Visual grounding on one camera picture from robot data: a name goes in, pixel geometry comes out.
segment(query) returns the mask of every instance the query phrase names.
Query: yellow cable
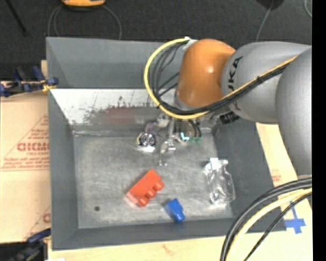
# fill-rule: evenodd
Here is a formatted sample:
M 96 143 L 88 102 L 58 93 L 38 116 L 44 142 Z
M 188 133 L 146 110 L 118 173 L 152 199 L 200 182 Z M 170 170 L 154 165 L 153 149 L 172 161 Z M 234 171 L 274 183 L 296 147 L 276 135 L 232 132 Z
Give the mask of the yellow cable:
M 234 249 L 236 247 L 236 245 L 239 242 L 239 239 L 244 236 L 248 230 L 264 215 L 266 215 L 267 213 L 269 213 L 271 210 L 280 207 L 281 205 L 283 205 L 284 203 L 287 203 L 289 201 L 295 200 L 299 197 L 302 197 L 303 195 L 306 195 L 308 193 L 310 193 L 312 191 L 312 189 L 303 189 L 303 190 L 298 190 L 294 193 L 290 193 L 289 195 L 278 199 L 276 201 L 274 201 L 273 203 L 263 207 L 261 210 L 259 210 L 256 214 L 254 214 L 239 230 L 239 232 L 237 233 L 237 235 L 234 237 L 233 243 L 230 246 L 230 249 L 228 251 L 228 254 L 226 256 L 226 261 L 230 261 L 231 256 L 234 252 Z
M 158 107 L 167 115 L 171 116 L 171 117 L 174 117 L 176 119 L 183 119 L 183 120 L 189 120 L 189 119 L 195 119 L 195 118 L 198 118 L 200 116 L 203 116 L 204 114 L 208 113 L 208 111 L 206 112 L 201 112 L 201 113 L 196 113 L 196 114 L 191 114 L 191 115 L 179 115 L 179 114 L 175 114 L 171 111 L 169 111 L 168 109 L 164 108 L 160 102 L 158 101 L 158 99 L 156 99 L 156 97 L 154 96 L 150 86 L 149 86 L 149 83 L 148 83 L 148 69 L 153 61 L 153 59 L 156 57 L 156 55 L 158 53 L 160 53 L 163 49 L 165 49 L 166 47 L 168 46 L 171 46 L 171 45 L 174 45 L 174 44 L 177 44 L 179 42 L 185 42 L 187 41 L 188 39 L 176 39 L 176 40 L 172 40 L 170 42 L 167 42 L 165 44 L 163 44 L 162 46 L 160 46 L 159 48 L 156 49 L 156 51 L 148 58 L 147 60 L 147 63 L 146 63 L 146 66 L 145 66 L 145 70 L 144 70 L 144 74 L 143 74 L 143 80 L 144 80 L 144 83 L 145 83 L 145 87 L 146 87 L 146 90 L 150 96 L 150 98 L 152 99 L 152 101 L 158 105 Z
M 152 99 L 152 101 L 153 101 L 153 102 L 154 102 L 154 103 L 155 103 L 155 104 L 156 104 L 156 105 L 157 105 L 157 106 L 158 106 L 158 107 L 159 107 L 159 108 L 160 108 L 160 109 L 161 109 L 165 114 L 167 114 L 167 115 L 169 115 L 169 116 L 171 116 L 171 117 L 174 117 L 174 118 L 176 118 L 176 119 L 182 119 L 182 120 L 195 119 L 195 118 L 201 117 L 201 116 L 203 116 L 203 115 L 209 113 L 210 111 L 205 111 L 205 112 L 200 112 L 200 113 L 195 113 L 195 114 L 190 114 L 190 115 L 179 115 L 179 114 L 176 114 L 176 113 L 174 113 L 174 112 L 169 111 L 168 109 L 166 109 L 165 107 L 163 107 L 163 106 L 160 104 L 160 102 L 158 101 L 158 99 L 154 96 L 154 94 L 153 94 L 153 92 L 152 92 L 152 90 L 151 90 L 151 88 L 150 88 L 150 86 L 149 86 L 149 83 L 148 83 L 148 70 L 149 70 L 149 67 L 151 66 L 151 63 L 152 63 L 153 59 L 154 59 L 154 58 L 156 57 L 156 55 L 157 55 L 158 53 L 160 53 L 163 49 L 165 49 L 165 48 L 168 47 L 168 46 L 171 46 L 171 45 L 177 44 L 177 43 L 179 43 L 179 42 L 185 42 L 185 41 L 187 41 L 188 39 L 189 39 L 189 38 L 183 38 L 183 39 L 172 40 L 172 41 L 169 41 L 169 42 L 163 44 L 163 45 L 160 46 L 159 48 L 157 48 L 157 49 L 155 50 L 155 52 L 152 53 L 152 55 L 148 58 L 147 63 L 146 63 L 146 66 L 145 66 L 144 74 L 143 74 L 143 79 L 144 79 L 145 87 L 146 87 L 146 90 L 147 90 L 147 92 L 148 92 L 150 98 Z M 246 83 L 246 84 L 240 86 L 239 88 L 237 88 L 237 89 L 234 90 L 233 92 L 231 92 L 231 93 L 229 93 L 228 95 L 224 96 L 224 97 L 222 98 L 222 100 L 225 99 L 225 98 L 227 98 L 227 97 L 229 97 L 229 96 L 231 96 L 231 95 L 234 94 L 235 92 L 240 91 L 241 89 L 245 88 L 247 85 L 251 84 L 252 82 L 254 82 L 254 81 L 256 81 L 256 80 L 258 80 L 259 78 L 264 77 L 264 76 L 267 75 L 268 73 L 270 73 L 270 72 L 272 72 L 272 71 L 274 71 L 274 70 L 276 70 L 276 69 L 278 69 L 278 68 L 280 68 L 280 67 L 286 65 L 287 63 L 292 62 L 293 60 L 296 59 L 296 57 L 297 57 L 297 56 L 294 56 L 294 57 L 292 57 L 292 58 L 290 58 L 290 59 L 288 59 L 288 60 L 286 60 L 286 61 L 283 61 L 282 63 L 280 63 L 279 65 L 275 66 L 274 68 L 272 68 L 272 69 L 270 69 L 270 70 L 268 70 L 268 71 L 262 73 L 260 76 L 254 78 L 253 80 L 249 81 L 248 83 Z

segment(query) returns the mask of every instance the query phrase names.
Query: black floor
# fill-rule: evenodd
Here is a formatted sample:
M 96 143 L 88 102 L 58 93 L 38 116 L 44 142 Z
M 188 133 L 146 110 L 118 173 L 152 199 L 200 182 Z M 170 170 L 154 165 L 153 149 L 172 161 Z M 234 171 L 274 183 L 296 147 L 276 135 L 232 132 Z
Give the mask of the black floor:
M 60 5 L 60 0 L 11 2 L 29 35 L 23 36 L 5 0 L 0 0 L 0 79 L 11 78 L 17 66 L 30 69 L 46 56 L 48 21 Z M 256 39 L 312 44 L 312 0 L 108 0 L 106 6 L 121 21 L 123 40 L 189 36 L 219 39 L 234 48 Z M 62 8 L 55 26 L 62 36 L 118 38 L 118 25 L 104 9 L 80 13 Z M 53 22 L 49 33 L 56 34 Z M 0 260 L 23 247 L 1 245 Z

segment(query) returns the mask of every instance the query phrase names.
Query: black cable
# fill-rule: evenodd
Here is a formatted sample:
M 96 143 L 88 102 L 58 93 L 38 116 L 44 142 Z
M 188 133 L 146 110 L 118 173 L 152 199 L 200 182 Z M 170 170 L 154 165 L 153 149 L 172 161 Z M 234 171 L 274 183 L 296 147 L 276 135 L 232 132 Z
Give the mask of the black cable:
M 262 84 L 264 81 L 267 81 L 267 80 L 273 78 L 274 76 L 282 74 L 283 70 L 288 66 L 288 64 L 289 63 L 275 69 L 274 71 L 267 72 L 261 78 L 260 77 L 255 78 L 251 83 L 249 83 L 247 86 L 245 86 L 241 90 L 236 91 L 232 95 L 224 97 L 223 99 L 221 99 L 221 100 L 219 100 L 219 101 L 217 101 L 217 102 L 215 102 L 213 104 L 209 104 L 209 105 L 206 105 L 206 106 L 201 107 L 201 108 L 197 108 L 197 109 L 193 109 L 193 110 L 181 110 L 179 108 L 176 108 L 176 107 L 164 102 L 159 97 L 157 97 L 157 100 L 167 110 L 169 110 L 171 112 L 174 112 L 176 114 L 180 114 L 180 115 L 196 114 L 196 113 L 201 113 L 201 112 L 204 112 L 204 111 L 214 111 L 214 110 L 219 109 L 221 107 L 226 107 L 226 106 L 230 105 L 231 103 L 235 102 L 240 97 L 244 96 L 245 94 L 247 94 L 248 92 L 253 90 L 256 86 Z
M 161 56 L 159 56 L 158 61 L 156 62 L 156 64 L 154 65 L 153 68 L 153 73 L 152 76 L 154 77 L 150 87 L 152 89 L 153 94 L 157 95 L 158 91 L 159 91 L 159 82 L 160 82 L 160 78 L 162 75 L 163 70 L 172 62 L 172 60 L 174 59 L 175 55 L 176 55 L 176 51 L 177 49 L 183 44 L 180 43 L 176 43 L 175 45 L 173 45 L 172 47 L 168 48 L 167 50 L 165 50 Z M 168 63 L 165 63 L 165 61 L 167 60 L 167 58 L 173 53 L 173 56 L 171 57 L 171 59 L 169 60 Z
M 182 110 L 182 109 L 179 109 L 179 108 L 177 108 L 175 106 L 172 106 L 172 105 L 168 104 L 167 102 L 163 101 L 161 99 L 160 95 L 157 94 L 156 89 L 159 88 L 159 86 L 158 86 L 159 83 L 158 82 L 159 82 L 159 78 L 161 76 L 161 72 L 163 71 L 163 69 L 165 69 L 165 67 L 167 65 L 169 65 L 172 62 L 172 60 L 175 57 L 177 49 L 180 46 L 182 46 L 183 44 L 185 44 L 185 43 L 182 42 L 182 43 L 179 43 L 179 44 L 175 44 L 171 48 L 169 48 L 167 51 L 165 51 L 165 53 L 163 53 L 158 58 L 158 61 L 154 65 L 153 73 L 149 74 L 149 86 L 152 89 L 153 94 L 156 97 L 156 99 L 158 100 L 158 102 L 160 103 L 160 105 L 162 105 L 168 111 L 173 112 L 175 114 L 179 114 L 179 115 L 191 115 L 191 114 L 193 115 L 193 114 L 202 113 L 202 112 L 212 112 L 212 111 L 215 111 L 217 109 L 227 107 L 228 105 L 230 105 L 233 102 L 235 102 L 236 100 L 238 100 L 240 97 L 244 96 L 245 94 L 247 94 L 248 92 L 253 90 L 256 86 L 262 84 L 264 81 L 267 81 L 267 80 L 271 79 L 274 76 L 282 74 L 283 70 L 289 64 L 289 63 L 286 63 L 286 64 L 280 66 L 279 68 L 277 68 L 277 69 L 275 69 L 273 71 L 270 71 L 270 72 L 267 72 L 267 73 L 263 74 L 261 77 L 255 78 L 253 81 L 248 83 L 246 86 L 241 87 L 239 90 L 233 92 L 231 95 L 228 95 L 228 96 L 222 98 L 221 100 L 219 100 L 219 101 L 217 101 L 215 103 L 212 103 L 212 104 L 209 104 L 209 105 L 206 105 L 204 107 L 197 108 L 197 109 Z M 171 60 L 168 63 L 165 63 L 168 56 L 172 53 L 172 49 L 174 49 L 175 53 L 174 53 L 173 57 L 171 58 Z
M 167 85 L 170 81 L 172 81 L 175 77 L 177 77 L 180 74 L 180 72 L 177 72 L 175 74 L 173 74 L 171 77 L 169 77 L 169 79 L 167 79 L 166 81 L 164 81 L 159 87 L 158 87 L 158 91 L 161 90 L 165 85 Z
M 172 55 L 171 59 L 170 59 L 167 63 L 165 63 L 165 60 L 166 60 L 167 58 L 165 58 L 165 59 L 163 60 L 163 62 L 162 62 L 162 67 L 160 67 L 160 68 L 158 69 L 158 72 L 157 72 L 157 75 L 156 75 L 157 80 L 156 80 L 156 82 L 155 82 L 155 86 L 154 86 L 155 89 L 158 89 L 158 88 L 159 88 L 160 78 L 161 78 L 161 75 L 162 75 L 164 69 L 172 63 L 172 61 L 174 60 L 174 58 L 175 58 L 175 56 L 176 56 L 176 53 L 177 53 L 178 49 L 179 49 L 182 45 L 184 45 L 184 43 L 177 43 L 175 49 L 173 50 L 173 55 Z
M 171 85 L 169 88 L 167 88 L 167 89 L 164 90 L 162 93 L 160 93 L 159 96 L 163 96 L 166 92 L 169 92 L 171 89 L 173 89 L 173 88 L 176 87 L 177 85 L 178 85 L 177 83 Z
M 16 12 L 16 9 L 13 7 L 12 3 L 11 3 L 11 0 L 5 0 L 6 1 L 6 4 L 9 6 L 12 14 L 14 15 L 17 23 L 19 24 L 19 26 L 21 27 L 22 29 L 22 33 L 24 36 L 29 36 L 29 32 L 27 31 L 26 27 L 24 26 L 21 18 L 18 16 L 18 13 Z
M 153 66 L 152 73 L 150 72 L 149 76 L 149 86 L 152 89 L 154 94 L 157 94 L 155 82 L 156 82 L 156 75 L 158 73 L 158 69 L 162 66 L 162 63 L 165 61 L 165 59 L 171 54 L 171 52 L 174 50 L 176 45 L 173 45 L 172 47 L 165 50 L 161 56 L 158 57 L 155 65 Z
M 234 237 L 239 230 L 239 228 L 242 226 L 244 220 L 246 217 L 253 211 L 256 210 L 258 206 L 264 204 L 265 202 L 272 200 L 274 198 L 277 198 L 278 196 L 285 194 L 287 192 L 296 191 L 299 189 L 306 189 L 311 188 L 312 186 L 312 178 L 306 178 L 306 179 L 300 179 L 297 181 L 293 181 L 290 183 L 287 183 L 283 186 L 278 186 L 276 188 L 273 188 L 269 190 L 268 192 L 262 194 L 259 198 L 257 198 L 250 206 L 248 206 L 234 221 L 231 228 L 229 229 L 226 238 L 224 240 L 222 251 L 221 251 L 221 257 L 220 261 L 225 261 L 226 256 L 228 254 L 229 248 L 231 243 L 234 240 Z
M 301 196 L 300 198 L 296 199 L 294 202 L 292 202 L 289 206 L 287 206 L 285 208 L 285 210 L 283 210 L 280 215 L 272 222 L 272 224 L 266 229 L 266 231 L 264 232 L 264 234 L 262 235 L 262 237 L 258 240 L 258 242 L 254 245 L 254 247 L 252 248 L 252 250 L 249 252 L 249 254 L 247 255 L 247 257 L 244 259 L 244 261 L 247 261 L 250 256 L 256 251 L 256 249 L 262 244 L 262 242 L 265 240 L 265 238 L 269 235 L 269 233 L 271 232 L 271 230 L 279 223 L 279 221 L 283 218 L 283 216 L 289 211 L 291 210 L 295 205 L 297 205 L 300 201 L 308 198 L 309 196 L 311 196 L 311 192 Z

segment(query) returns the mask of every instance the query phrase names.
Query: metal object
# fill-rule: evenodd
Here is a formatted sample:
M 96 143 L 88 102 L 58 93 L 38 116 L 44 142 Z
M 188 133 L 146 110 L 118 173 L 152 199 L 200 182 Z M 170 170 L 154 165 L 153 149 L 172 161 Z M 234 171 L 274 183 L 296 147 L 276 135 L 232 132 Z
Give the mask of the metal object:
M 159 166 L 167 165 L 167 159 L 171 157 L 173 153 L 176 151 L 176 147 L 174 145 L 174 126 L 175 126 L 176 119 L 172 118 L 169 124 L 168 129 L 168 139 L 161 144 L 160 151 L 159 151 Z

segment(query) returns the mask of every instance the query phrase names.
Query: cable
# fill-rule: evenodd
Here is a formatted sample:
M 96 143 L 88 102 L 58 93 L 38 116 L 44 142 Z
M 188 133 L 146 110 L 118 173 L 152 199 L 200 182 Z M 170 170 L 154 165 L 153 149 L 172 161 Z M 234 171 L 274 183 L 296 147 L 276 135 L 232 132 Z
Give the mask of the cable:
M 308 0 L 304 0 L 304 9 L 306 11 L 306 13 L 310 16 L 310 17 L 313 17 L 313 14 L 308 10 L 308 7 L 306 5 Z
M 226 257 L 226 261 L 229 261 L 230 258 L 232 257 L 232 254 L 234 252 L 234 248 L 236 247 L 236 245 L 238 244 L 240 238 L 242 236 L 244 236 L 246 234 L 246 232 L 248 232 L 248 230 L 264 215 L 266 215 L 267 213 L 269 213 L 271 210 L 280 207 L 281 205 L 283 205 L 286 202 L 295 200 L 301 196 L 304 196 L 306 194 L 311 193 L 311 188 L 310 189 L 305 189 L 305 190 L 298 190 L 296 192 L 294 192 L 293 194 L 287 195 L 277 201 L 274 201 L 273 203 L 265 206 L 264 208 L 262 208 L 261 210 L 259 210 L 255 215 L 253 215 L 242 227 L 241 229 L 238 231 L 238 233 L 236 234 L 236 236 L 234 237 L 233 243 L 230 245 L 230 249 L 228 251 L 227 257 Z
M 247 261 L 250 256 L 256 251 L 256 249 L 262 244 L 262 242 L 265 240 L 265 238 L 269 235 L 269 233 L 271 232 L 271 230 L 279 223 L 279 221 L 283 218 L 283 216 L 289 211 L 291 210 L 295 205 L 297 205 L 299 202 L 301 202 L 302 200 L 308 198 L 309 196 L 311 196 L 311 192 L 303 195 L 302 197 L 300 197 L 299 199 L 297 199 L 296 201 L 290 203 L 289 206 L 286 207 L 285 210 L 283 210 L 280 215 L 272 222 L 272 224 L 266 229 L 266 231 L 264 232 L 264 234 L 262 235 L 262 237 L 258 240 L 258 242 L 254 245 L 254 247 L 252 248 L 252 250 L 249 252 L 249 254 L 247 255 L 247 257 L 243 260 L 243 261 Z
M 51 15 L 49 16 L 48 19 L 48 25 L 47 25 L 47 36 L 51 35 L 51 22 L 52 19 L 54 18 L 54 14 L 59 11 L 61 9 L 62 5 L 58 5 L 57 7 L 54 8 L 54 10 L 52 11 Z
M 230 105 L 231 103 L 233 103 L 234 101 L 236 101 L 237 99 L 239 99 L 241 96 L 245 95 L 246 93 L 248 93 L 249 91 L 251 91 L 252 89 L 254 89 L 256 86 L 258 86 L 259 84 L 262 84 L 264 81 L 269 80 L 270 78 L 277 76 L 279 74 L 282 74 L 283 70 L 287 67 L 287 65 L 292 62 L 293 60 L 296 59 L 297 56 L 294 56 L 286 61 L 283 61 L 282 63 L 280 63 L 279 65 L 275 66 L 274 68 L 264 72 L 263 74 L 261 74 L 260 76 L 254 78 L 253 80 L 251 80 L 250 82 L 244 84 L 243 86 L 239 87 L 238 89 L 234 90 L 233 92 L 229 93 L 228 95 L 224 96 L 221 100 L 213 103 L 213 104 L 209 104 L 197 109 L 192 109 L 192 110 L 182 110 L 179 109 L 175 106 L 172 106 L 168 103 L 166 103 L 165 101 L 163 101 L 160 96 L 155 92 L 154 88 L 152 88 L 152 82 L 155 82 L 155 78 L 152 77 L 156 75 L 157 70 L 160 71 L 161 67 L 160 65 L 164 64 L 164 59 L 167 59 L 168 55 L 172 52 L 172 47 L 170 46 L 174 46 L 176 44 L 182 43 L 182 42 L 186 42 L 189 39 L 176 39 L 170 42 L 165 43 L 164 45 L 162 45 L 161 47 L 159 47 L 148 59 L 146 66 L 145 66 L 145 70 L 144 70 L 144 83 L 145 83 L 145 87 L 146 90 L 149 94 L 149 97 L 151 97 L 151 99 L 153 100 L 153 102 L 167 115 L 171 116 L 171 117 L 175 117 L 176 119 L 195 119 L 198 118 L 200 116 L 205 115 L 206 113 L 209 113 L 211 111 L 215 111 L 219 108 L 223 108 L 226 107 L 228 105 Z M 165 48 L 170 47 L 169 48 L 169 52 L 164 51 L 163 54 L 159 57 L 158 62 L 156 63 L 156 65 L 154 66 L 154 74 L 150 74 L 150 76 L 148 76 L 149 74 L 149 67 L 153 61 L 153 59 L 156 57 L 157 54 L 159 54 L 162 50 L 164 50 Z
M 59 15 L 59 12 L 61 10 L 62 7 L 59 7 L 56 12 L 54 13 L 54 18 L 53 18 L 53 29 L 54 29 L 54 32 L 55 34 L 59 37 L 59 32 L 57 30 L 57 16 Z
M 275 187 L 266 193 L 262 194 L 260 197 L 258 197 L 250 206 L 248 206 L 234 221 L 232 226 L 230 227 L 226 238 L 224 240 L 222 251 L 221 251 L 221 257 L 220 261 L 225 261 L 225 258 L 228 254 L 230 244 L 234 240 L 234 236 L 237 233 L 238 229 L 242 226 L 244 220 L 246 217 L 255 209 L 257 209 L 258 206 L 264 204 L 265 202 L 272 200 L 274 198 L 277 198 L 280 195 L 287 194 L 288 192 L 296 191 L 299 189 L 306 189 L 311 188 L 312 185 L 312 178 L 305 178 L 305 179 L 299 179 L 296 181 L 292 181 L 283 185 L 280 185 L 278 187 Z
M 271 5 L 269 6 L 266 15 L 265 15 L 265 17 L 264 17 L 263 20 L 262 20 L 262 23 L 261 23 L 261 25 L 260 25 L 260 29 L 259 29 L 259 31 L 257 32 L 257 35 L 256 35 L 255 42 L 257 42 L 257 41 L 259 40 L 259 37 L 260 37 L 261 31 L 262 31 L 262 28 L 263 28 L 263 26 L 264 26 L 264 24 L 265 24 L 265 22 L 266 22 L 266 20 L 267 20 L 267 18 L 268 18 L 269 13 L 270 13 L 271 10 L 272 10 L 272 6 L 273 6 L 273 4 L 274 4 L 274 0 L 272 0 L 272 3 L 271 3 Z
M 122 38 L 122 25 L 121 25 L 121 22 L 120 20 L 118 19 L 117 15 L 115 15 L 115 13 L 113 11 L 111 11 L 108 7 L 102 5 L 102 7 L 107 10 L 113 17 L 114 19 L 117 21 L 117 24 L 118 24 L 118 30 L 119 30 L 119 33 L 118 33 L 118 39 L 120 40 Z
M 184 38 L 184 39 L 176 39 L 176 40 L 172 40 L 172 41 L 169 41 L 165 44 L 163 44 L 162 46 L 160 46 L 159 48 L 156 49 L 155 52 L 153 52 L 151 54 L 151 56 L 148 58 L 148 61 L 146 63 L 146 66 L 145 66 L 145 70 L 144 70 L 144 75 L 143 75 L 143 79 L 144 79 L 144 83 L 145 83 L 145 87 L 146 87 L 146 90 L 150 96 L 150 98 L 152 99 L 152 101 L 158 106 L 158 108 L 160 108 L 165 114 L 173 117 L 173 118 L 176 118 L 176 119 L 195 119 L 195 118 L 198 118 L 204 114 L 206 114 L 207 112 L 204 112 L 204 113 L 197 113 L 197 114 L 192 114 L 192 115 L 177 115 L 169 110 L 167 110 L 166 108 L 164 108 L 161 103 L 158 101 L 158 99 L 154 96 L 154 94 L 152 93 L 152 90 L 149 86 L 149 82 L 148 82 L 148 69 L 153 61 L 153 59 L 156 57 L 156 55 L 158 53 L 160 53 L 163 49 L 165 49 L 166 47 L 169 47 L 170 45 L 173 45 L 173 44 L 177 44 L 179 42 L 186 42 L 188 41 L 189 38 Z
M 172 50 L 170 50 L 169 54 L 167 55 L 167 57 L 164 58 L 164 60 L 162 61 L 162 66 L 159 67 L 158 69 L 158 72 L 157 72 L 157 75 L 156 75 L 156 80 L 155 80 L 155 83 L 154 83 L 154 93 L 155 93 L 155 90 L 157 89 L 157 91 L 159 91 L 159 81 L 160 81 L 160 78 L 161 78 L 161 75 L 164 71 L 164 69 L 171 64 L 171 62 L 174 60 L 175 56 L 176 56 L 176 53 L 178 51 L 178 49 L 183 45 L 183 43 L 179 43 L 177 45 L 175 45 L 175 48 L 172 47 Z M 171 56 L 170 60 L 165 63 L 165 60 L 168 58 L 168 56 L 173 52 L 173 55 Z
M 52 11 L 51 15 L 49 16 L 49 20 L 48 20 L 48 25 L 47 25 L 47 36 L 51 35 L 51 23 L 53 20 L 53 29 L 55 31 L 56 36 L 60 36 L 58 30 L 57 30 L 57 16 L 61 10 L 61 8 L 63 7 L 63 5 L 58 5 L 57 7 L 54 8 L 54 10 Z M 115 15 L 115 13 L 113 11 L 111 11 L 108 7 L 102 5 L 102 8 L 104 8 L 106 11 L 108 11 L 116 20 L 117 24 L 118 24 L 118 39 L 120 40 L 122 38 L 122 25 L 120 20 L 118 19 L 118 17 Z
M 167 88 L 167 89 L 164 90 L 162 93 L 160 93 L 159 96 L 163 96 L 166 92 L 169 92 L 171 89 L 173 89 L 173 88 L 176 87 L 177 85 L 178 85 L 177 83 L 171 85 L 169 88 Z
M 168 84 L 170 81 L 172 81 L 175 77 L 177 77 L 180 74 L 180 72 L 177 72 L 175 74 L 173 74 L 171 77 L 169 77 L 169 79 L 167 79 L 166 81 L 164 81 L 159 87 L 158 87 L 158 91 L 161 90 L 166 84 Z

